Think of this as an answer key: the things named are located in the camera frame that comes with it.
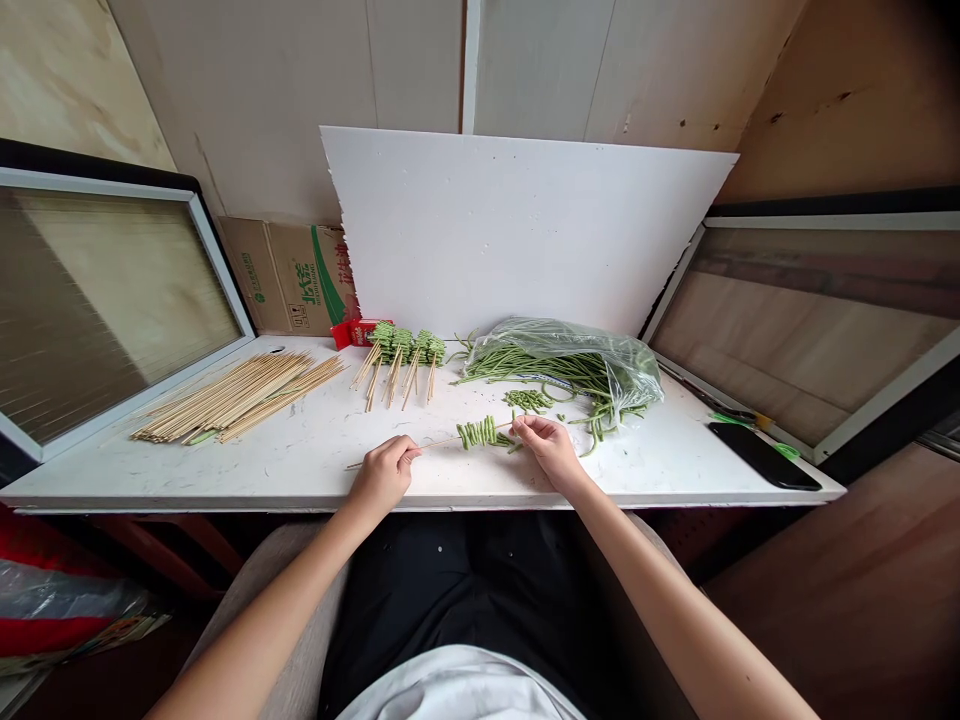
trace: person's left hand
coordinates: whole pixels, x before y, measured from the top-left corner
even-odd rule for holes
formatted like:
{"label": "person's left hand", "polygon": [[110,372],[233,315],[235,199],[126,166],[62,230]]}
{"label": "person's left hand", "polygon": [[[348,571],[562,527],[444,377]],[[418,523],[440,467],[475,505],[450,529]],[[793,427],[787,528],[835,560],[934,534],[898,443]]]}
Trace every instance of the person's left hand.
{"label": "person's left hand", "polygon": [[409,435],[397,435],[363,456],[348,503],[372,513],[377,522],[393,510],[410,487],[410,465],[423,451]]}

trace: white table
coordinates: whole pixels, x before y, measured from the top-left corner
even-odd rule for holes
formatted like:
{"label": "white table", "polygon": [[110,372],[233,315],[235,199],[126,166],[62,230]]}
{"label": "white table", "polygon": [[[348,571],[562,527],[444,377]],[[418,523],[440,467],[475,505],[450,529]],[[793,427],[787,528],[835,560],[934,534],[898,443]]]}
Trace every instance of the white table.
{"label": "white table", "polygon": [[[277,346],[310,350],[324,360],[335,350],[327,338],[262,336],[218,363],[238,360]],[[421,444],[456,434],[456,424],[493,415],[510,419],[502,401],[510,383],[483,382],[451,387],[462,364],[437,372],[436,395],[420,396],[406,411],[377,402],[364,412],[363,392],[349,390],[366,349],[348,348],[351,369],[227,444],[208,440],[184,447],[129,439],[143,420],[114,423],[29,475],[0,490],[0,500],[21,512],[321,512],[339,507],[355,471],[345,467],[383,440],[408,434]],[[217,377],[209,373],[206,381]],[[384,373],[381,372],[381,386]],[[699,506],[818,505],[836,500],[844,488],[800,461],[823,486],[818,492],[783,490],[761,478],[707,428],[709,410],[663,375],[664,403],[651,407],[633,428],[608,435],[584,467],[624,508]],[[586,400],[549,411],[568,420],[585,415]],[[592,439],[582,425],[569,426],[579,451]],[[401,510],[493,510],[568,508],[552,491],[527,450],[473,448],[459,441],[428,449],[414,464],[413,484]]]}

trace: plastic bag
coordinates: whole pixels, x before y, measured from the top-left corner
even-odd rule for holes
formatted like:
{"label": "plastic bag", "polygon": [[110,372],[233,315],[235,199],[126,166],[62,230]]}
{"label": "plastic bag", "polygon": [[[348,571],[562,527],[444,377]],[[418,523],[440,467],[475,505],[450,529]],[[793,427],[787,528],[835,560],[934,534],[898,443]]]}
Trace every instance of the plastic bag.
{"label": "plastic bag", "polygon": [[132,642],[169,618],[146,590],[0,505],[0,677]]}
{"label": "plastic bag", "polygon": [[512,317],[477,340],[464,364],[472,364],[508,345],[535,358],[597,353],[607,367],[613,418],[626,408],[663,401],[657,358],[644,343],[626,335],[551,318]]}

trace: forearm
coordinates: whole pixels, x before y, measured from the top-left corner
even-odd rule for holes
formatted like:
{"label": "forearm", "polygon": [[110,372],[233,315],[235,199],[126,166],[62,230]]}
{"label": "forearm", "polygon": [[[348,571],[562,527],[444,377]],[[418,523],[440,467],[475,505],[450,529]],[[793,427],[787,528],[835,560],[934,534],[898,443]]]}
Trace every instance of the forearm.
{"label": "forearm", "polygon": [[347,504],[154,707],[151,720],[256,718],[337,573],[376,527]]}
{"label": "forearm", "polygon": [[693,709],[711,718],[816,718],[759,650],[593,482],[570,499]]}

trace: black smartphone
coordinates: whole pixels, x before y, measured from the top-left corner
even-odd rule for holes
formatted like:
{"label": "black smartphone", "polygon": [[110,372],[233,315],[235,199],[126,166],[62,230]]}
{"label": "black smartphone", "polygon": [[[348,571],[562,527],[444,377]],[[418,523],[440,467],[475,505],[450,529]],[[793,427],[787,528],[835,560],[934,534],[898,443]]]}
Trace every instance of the black smartphone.
{"label": "black smartphone", "polygon": [[758,438],[749,428],[732,423],[710,423],[707,427],[771,485],[788,490],[823,489],[796,463]]}

